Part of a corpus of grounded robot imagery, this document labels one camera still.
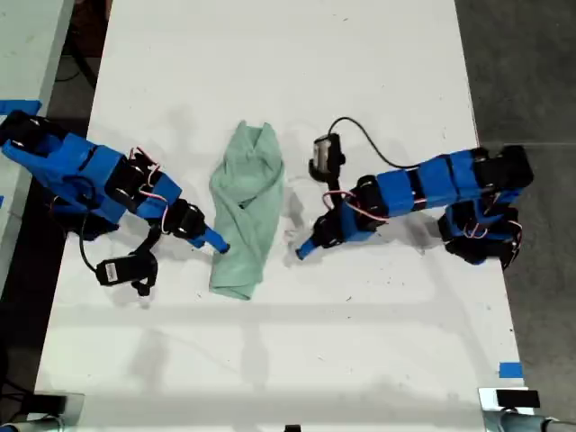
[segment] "blue painter's tape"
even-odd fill
[[[8,115],[12,111],[20,110],[29,115],[36,115],[42,103],[40,101],[4,101],[0,100],[0,115]]]
[[[522,364],[515,363],[500,363],[499,369],[500,378],[524,378],[524,373],[522,372]]]

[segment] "white table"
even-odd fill
[[[286,209],[250,302],[208,293],[210,250],[164,238],[144,309],[131,287],[100,287],[71,237],[37,389],[86,394],[80,430],[483,430],[477,388],[522,384],[497,373],[518,360],[498,262],[431,247],[423,227],[441,211],[292,258],[295,221],[325,211],[312,142],[340,115],[399,163],[476,146],[453,0],[116,0],[90,138],[143,146],[212,221],[230,134],[270,122]],[[357,130],[338,131],[343,185],[389,169]],[[127,216],[87,254],[126,254],[146,232]]]
[[[45,115],[74,0],[0,0],[0,99],[32,99]],[[22,225],[30,174],[0,153],[0,294]]]

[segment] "gray floor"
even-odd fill
[[[523,250],[505,273],[526,381],[546,414],[576,419],[576,2],[456,3],[481,142],[526,144],[535,171],[518,204]],[[74,71],[64,58],[58,74]],[[85,119],[91,103],[79,76],[56,85],[49,115]]]

